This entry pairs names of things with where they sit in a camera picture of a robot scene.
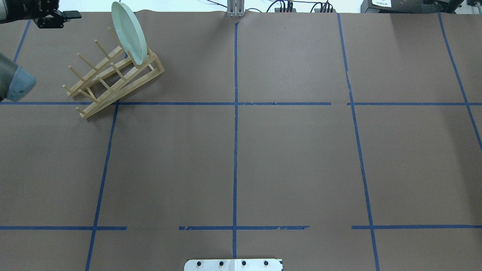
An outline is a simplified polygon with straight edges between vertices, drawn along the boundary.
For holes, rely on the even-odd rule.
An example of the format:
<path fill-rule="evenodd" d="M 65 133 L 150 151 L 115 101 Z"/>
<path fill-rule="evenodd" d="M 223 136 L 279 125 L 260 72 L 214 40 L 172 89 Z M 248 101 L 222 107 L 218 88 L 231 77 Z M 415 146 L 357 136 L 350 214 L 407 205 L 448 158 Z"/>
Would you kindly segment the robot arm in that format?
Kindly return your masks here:
<path fill-rule="evenodd" d="M 60 11 L 58 0 L 2 0 L 0 22 L 32 20 L 39 29 L 62 29 L 72 19 L 81 19 L 77 10 Z M 36 78 L 14 60 L 0 55 L 1 101 L 18 102 L 36 85 Z"/>

